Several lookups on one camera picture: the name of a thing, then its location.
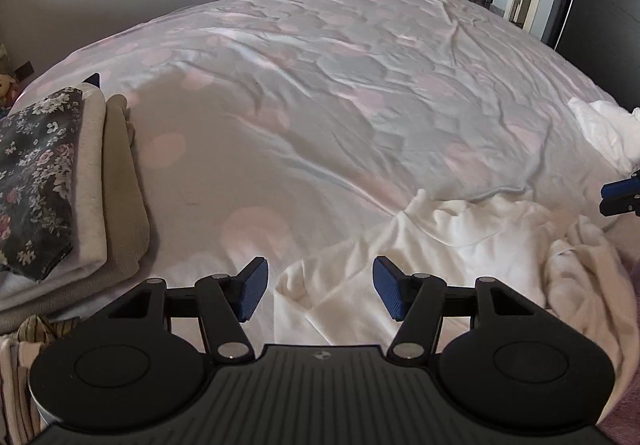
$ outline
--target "floral blanket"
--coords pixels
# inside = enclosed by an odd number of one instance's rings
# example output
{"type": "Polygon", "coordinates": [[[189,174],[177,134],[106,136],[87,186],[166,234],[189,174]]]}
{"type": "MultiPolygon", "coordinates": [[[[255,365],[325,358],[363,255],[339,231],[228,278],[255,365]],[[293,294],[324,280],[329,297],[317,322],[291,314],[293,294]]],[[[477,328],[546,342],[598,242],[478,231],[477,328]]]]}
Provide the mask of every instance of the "floral blanket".
{"type": "Polygon", "coordinates": [[[0,120],[0,270],[41,281],[72,249],[71,183],[82,92],[0,120]]]}

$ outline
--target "blue gripper pad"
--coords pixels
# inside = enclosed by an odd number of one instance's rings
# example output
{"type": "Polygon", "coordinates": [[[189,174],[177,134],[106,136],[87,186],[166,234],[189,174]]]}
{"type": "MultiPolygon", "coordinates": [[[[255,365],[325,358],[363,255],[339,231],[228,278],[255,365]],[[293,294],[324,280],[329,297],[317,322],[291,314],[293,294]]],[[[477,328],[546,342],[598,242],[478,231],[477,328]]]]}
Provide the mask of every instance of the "blue gripper pad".
{"type": "Polygon", "coordinates": [[[240,295],[238,321],[246,322],[254,314],[262,294],[267,289],[269,279],[269,265],[266,259],[256,257],[245,269],[238,274],[242,275],[244,284],[240,295]]]}
{"type": "Polygon", "coordinates": [[[389,259],[383,256],[373,261],[373,286],[385,304],[392,319],[404,320],[411,303],[406,301],[405,292],[410,288],[411,279],[389,259]]]}
{"type": "Polygon", "coordinates": [[[607,183],[600,190],[600,196],[602,196],[604,200],[632,196],[634,194],[640,194],[640,180],[636,178],[607,183]]]}

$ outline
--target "striped cloth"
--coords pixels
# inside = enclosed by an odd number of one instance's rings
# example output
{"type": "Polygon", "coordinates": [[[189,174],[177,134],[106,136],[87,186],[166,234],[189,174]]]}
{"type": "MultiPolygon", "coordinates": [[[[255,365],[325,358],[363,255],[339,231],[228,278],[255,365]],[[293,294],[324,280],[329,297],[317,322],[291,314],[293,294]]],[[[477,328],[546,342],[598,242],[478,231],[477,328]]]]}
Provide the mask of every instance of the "striped cloth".
{"type": "Polygon", "coordinates": [[[47,345],[78,323],[78,318],[50,322],[32,315],[15,333],[0,336],[0,445],[26,444],[44,429],[29,391],[29,370],[47,345]]]}

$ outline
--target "beige blanket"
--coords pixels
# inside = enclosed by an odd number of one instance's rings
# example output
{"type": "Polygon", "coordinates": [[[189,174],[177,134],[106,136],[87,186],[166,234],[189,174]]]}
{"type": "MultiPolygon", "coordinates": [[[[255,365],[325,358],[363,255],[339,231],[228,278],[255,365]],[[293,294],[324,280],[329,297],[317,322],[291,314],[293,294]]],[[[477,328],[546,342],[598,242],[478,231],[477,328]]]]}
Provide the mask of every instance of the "beige blanket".
{"type": "Polygon", "coordinates": [[[104,290],[138,271],[149,245],[149,223],[133,164],[124,109],[126,99],[107,102],[102,148],[102,203],[107,262],[71,284],[2,311],[0,333],[15,330],[32,314],[50,314],[104,290]]]}

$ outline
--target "logo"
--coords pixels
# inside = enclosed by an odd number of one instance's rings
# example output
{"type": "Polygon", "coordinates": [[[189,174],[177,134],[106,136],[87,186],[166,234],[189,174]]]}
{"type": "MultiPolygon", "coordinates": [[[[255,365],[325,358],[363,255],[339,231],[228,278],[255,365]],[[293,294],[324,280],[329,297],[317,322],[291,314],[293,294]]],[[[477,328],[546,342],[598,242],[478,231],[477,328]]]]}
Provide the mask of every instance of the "logo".
{"type": "Polygon", "coordinates": [[[318,351],[317,353],[314,353],[313,356],[319,361],[324,362],[325,360],[328,360],[331,358],[331,353],[323,349],[322,351],[318,351]]]}

